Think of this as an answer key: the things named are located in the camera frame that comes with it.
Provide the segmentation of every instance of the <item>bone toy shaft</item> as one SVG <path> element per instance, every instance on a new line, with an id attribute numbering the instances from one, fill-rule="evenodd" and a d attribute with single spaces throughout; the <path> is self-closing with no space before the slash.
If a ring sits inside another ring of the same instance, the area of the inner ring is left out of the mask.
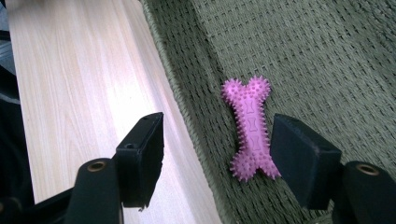
<path id="1" fill-rule="evenodd" d="M 262 77 L 253 77 L 246 86 L 238 79 L 231 79 L 222 87 L 222 97 L 236 115 L 240 149 L 233 156 L 231 171 L 239 181 L 248 181 L 259 168 L 273 179 L 280 176 L 270 156 L 262 109 L 269 93 L 270 84 Z"/>

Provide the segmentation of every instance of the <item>wood grain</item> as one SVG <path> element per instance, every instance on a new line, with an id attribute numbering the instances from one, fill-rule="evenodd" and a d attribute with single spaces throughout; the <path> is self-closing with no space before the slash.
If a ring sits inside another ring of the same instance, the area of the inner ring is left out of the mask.
<path id="1" fill-rule="evenodd" d="M 140 3 L 8 0 L 7 13 L 37 203 L 162 111 L 163 172 L 150 207 L 124 209 L 125 223 L 219 223 Z"/>

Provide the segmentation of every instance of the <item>green textured fabric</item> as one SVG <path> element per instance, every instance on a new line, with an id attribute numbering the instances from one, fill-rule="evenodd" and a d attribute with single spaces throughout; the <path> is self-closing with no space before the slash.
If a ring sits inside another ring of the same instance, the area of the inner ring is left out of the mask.
<path id="1" fill-rule="evenodd" d="M 220 97 L 229 78 L 269 79 L 269 130 L 275 113 L 293 116 L 343 150 L 342 162 L 395 178 L 395 1 L 141 2 L 224 223 L 331 223 L 331 208 L 302 209 L 281 178 L 232 177 L 235 120 Z"/>

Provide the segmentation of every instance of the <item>pink bone toy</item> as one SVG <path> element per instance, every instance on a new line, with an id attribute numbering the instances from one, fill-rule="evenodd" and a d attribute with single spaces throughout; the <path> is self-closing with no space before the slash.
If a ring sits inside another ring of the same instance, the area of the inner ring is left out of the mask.
<path id="1" fill-rule="evenodd" d="M 257 169 L 275 179 L 280 176 L 270 156 L 270 144 L 262 103 L 270 93 L 267 79 L 253 77 L 246 86 L 231 79 L 222 86 L 222 97 L 236 115 L 240 150 L 233 156 L 231 171 L 239 181 L 248 181 Z"/>

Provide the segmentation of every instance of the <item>light wood surface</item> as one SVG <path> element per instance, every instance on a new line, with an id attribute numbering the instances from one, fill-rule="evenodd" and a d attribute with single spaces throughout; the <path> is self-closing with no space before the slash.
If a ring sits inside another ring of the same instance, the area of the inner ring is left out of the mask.
<path id="1" fill-rule="evenodd" d="M 150 207 L 124 209 L 125 223 L 219 223 L 137 0 L 7 0 L 7 13 L 37 203 L 162 111 L 163 171 Z"/>

